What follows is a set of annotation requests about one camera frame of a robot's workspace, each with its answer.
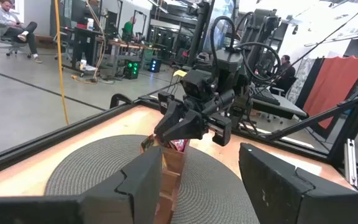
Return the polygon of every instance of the black hose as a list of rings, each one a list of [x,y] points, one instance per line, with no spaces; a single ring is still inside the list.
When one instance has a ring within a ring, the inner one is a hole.
[[[241,47],[241,48],[243,48],[243,47],[245,47],[245,46],[254,46],[254,45],[259,45],[259,46],[261,46],[261,47],[265,47],[267,50],[271,51],[271,53],[274,54],[274,57],[276,58],[276,61],[277,61],[277,71],[275,72],[275,75],[278,75],[278,73],[280,72],[280,69],[281,69],[281,60],[280,60],[280,56],[278,55],[278,53],[277,53],[271,46],[269,46],[269,45],[267,45],[267,44],[262,44],[262,43],[259,43],[259,42],[247,42],[247,43],[239,44],[239,45],[237,45],[236,47]],[[251,73],[251,75],[252,75],[254,78],[256,78],[256,79],[258,79],[258,80],[260,80],[260,81],[263,81],[263,82],[269,81],[269,80],[272,79],[272,78],[266,78],[266,79],[260,78],[259,76],[255,75],[254,71],[252,71],[252,70],[250,69],[250,67],[249,67],[249,65],[248,65],[248,62],[247,62],[245,59],[244,59],[244,63],[245,63],[245,65],[246,65],[246,69],[248,70],[248,72]]]
[[[212,55],[214,57],[214,62],[215,62],[216,66],[218,66],[218,59],[216,58],[216,50],[215,50],[215,43],[214,43],[214,31],[215,31],[216,25],[221,20],[228,21],[230,23],[230,25],[231,25],[231,29],[232,29],[231,34],[232,35],[231,35],[230,47],[233,47],[233,45],[234,45],[234,37],[236,36],[236,33],[235,33],[236,25],[234,25],[234,22],[230,18],[228,18],[227,16],[219,16],[212,23],[211,30],[210,30],[211,35],[210,35],[209,38],[210,38],[210,41],[211,41],[211,51],[212,51]]]
[[[244,22],[244,19],[246,19],[248,16],[252,16],[252,25],[253,26],[255,25],[255,13],[254,12],[247,12],[247,14],[245,14],[245,16],[243,18],[241,18],[241,20],[240,20],[240,22],[239,22],[239,24],[238,24],[238,26],[236,28],[236,34],[239,31],[241,24]]]

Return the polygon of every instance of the red curtain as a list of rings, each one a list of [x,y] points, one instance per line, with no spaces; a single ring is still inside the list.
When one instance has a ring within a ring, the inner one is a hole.
[[[358,79],[358,58],[326,58],[303,110],[314,116],[344,101]],[[319,123],[326,129],[333,118]]]

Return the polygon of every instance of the yellow tag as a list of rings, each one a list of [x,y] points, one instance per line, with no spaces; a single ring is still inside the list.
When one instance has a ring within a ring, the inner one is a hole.
[[[175,73],[173,74],[173,76],[179,75],[180,77],[184,77],[186,74],[187,74],[187,72],[185,72],[185,71],[177,70],[177,71],[175,71]]]

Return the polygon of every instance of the yellow cable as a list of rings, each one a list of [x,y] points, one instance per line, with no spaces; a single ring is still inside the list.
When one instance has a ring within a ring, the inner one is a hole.
[[[60,91],[62,93],[63,111],[65,113],[66,124],[68,125],[68,117],[65,101],[65,90],[63,88],[63,72],[62,72],[62,49],[60,47],[60,20],[59,20],[59,2],[55,0],[55,16],[56,16],[56,30],[57,30],[57,51],[59,61],[59,76],[60,76]]]

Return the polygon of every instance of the person in green shirt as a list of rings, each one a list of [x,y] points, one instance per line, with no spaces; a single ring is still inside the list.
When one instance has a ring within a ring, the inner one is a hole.
[[[131,17],[130,21],[126,22],[124,25],[124,29],[122,31],[122,39],[130,42],[132,38],[134,38],[134,33],[132,32],[132,28],[136,23],[136,18]]]

